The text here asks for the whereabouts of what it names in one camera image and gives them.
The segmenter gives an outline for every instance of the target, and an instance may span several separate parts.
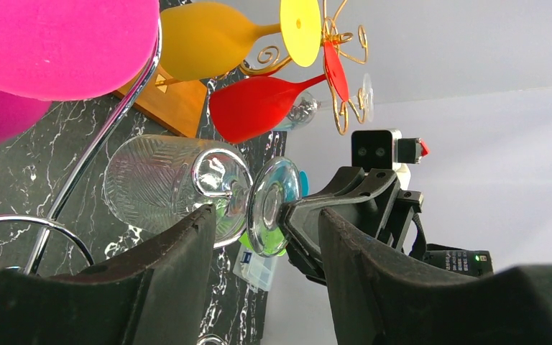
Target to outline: black marble countertop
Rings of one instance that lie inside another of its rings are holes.
[[[176,5],[162,1],[162,9]],[[240,78],[242,74],[236,72],[224,80],[206,80],[208,94]],[[113,96],[102,96],[55,103],[37,125],[0,145],[0,214],[44,216],[68,173],[118,102]],[[131,110],[77,184],[58,218],[86,243],[97,262],[151,236],[116,219],[107,208],[102,191],[104,169],[110,156],[119,145],[140,134],[168,132]],[[198,137],[222,140],[211,123],[206,104]],[[285,140],[286,133],[270,132],[237,147],[256,175],[266,161],[284,154]],[[0,264],[25,266],[38,230],[38,226],[0,224]],[[267,293],[261,290],[254,293],[232,272],[239,247],[236,242],[213,253],[206,312],[199,331],[217,334],[229,344],[258,344],[263,333]],[[39,274],[75,274],[83,268],[84,261],[78,251],[63,236],[54,234]]]

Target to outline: blue object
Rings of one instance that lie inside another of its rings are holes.
[[[310,181],[308,180],[308,174],[305,171],[300,170],[299,179],[301,181],[301,196],[308,196],[310,194]]]

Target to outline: wooden block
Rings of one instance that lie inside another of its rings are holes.
[[[162,66],[157,66],[157,71],[134,103],[134,108],[172,133],[194,138],[208,90],[198,80],[155,86],[157,81],[171,78]],[[114,91],[115,96],[122,98],[130,90],[133,82],[134,80]]]

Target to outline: wooden stand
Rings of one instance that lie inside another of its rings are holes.
[[[156,82],[171,78],[162,66],[157,66],[156,73],[134,103],[134,108],[172,133],[194,138],[206,100],[206,87],[198,80],[155,86]],[[122,98],[134,80],[114,91],[114,95]]]

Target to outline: glass holder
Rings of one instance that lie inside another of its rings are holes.
[[[111,136],[115,128],[117,128],[117,125],[124,118],[128,110],[130,110],[130,108],[134,105],[134,102],[137,100],[140,93],[147,85],[149,85],[150,81],[152,80],[151,76],[156,71],[157,64],[159,63],[160,57],[162,56],[162,25],[159,22],[157,23],[157,25],[157,39],[153,47],[151,58],[143,67],[143,70],[134,82],[134,85],[130,88],[130,91],[125,95],[125,97],[120,100],[115,109],[113,109],[113,111],[109,114],[105,124],[102,126],[92,142],[88,145],[86,150],[83,152],[81,158],[69,174],[68,179],[65,181],[62,189],[56,196],[52,207],[47,212],[46,217],[40,218],[19,214],[0,215],[0,223],[25,222],[31,224],[39,224],[43,226],[40,229],[39,234],[37,235],[34,247],[31,251],[31,254],[29,255],[28,263],[25,267],[23,267],[22,272],[24,274],[37,274],[39,265],[41,264],[41,260],[43,259],[43,255],[45,253],[45,249],[47,248],[47,243],[50,240],[50,229],[56,230],[69,238],[69,240],[71,240],[79,249],[84,259],[86,260],[86,263],[88,265],[94,265],[94,259],[92,258],[92,254],[90,253],[90,250],[88,249],[86,244],[84,244],[83,241],[79,239],[79,237],[77,237],[73,232],[66,229],[65,226],[58,223],[56,220],[64,209],[65,204],[67,203],[71,193],[75,189],[75,186],[77,186],[79,180],[81,179],[81,176],[88,169],[90,163],[104,146],[104,143]]]

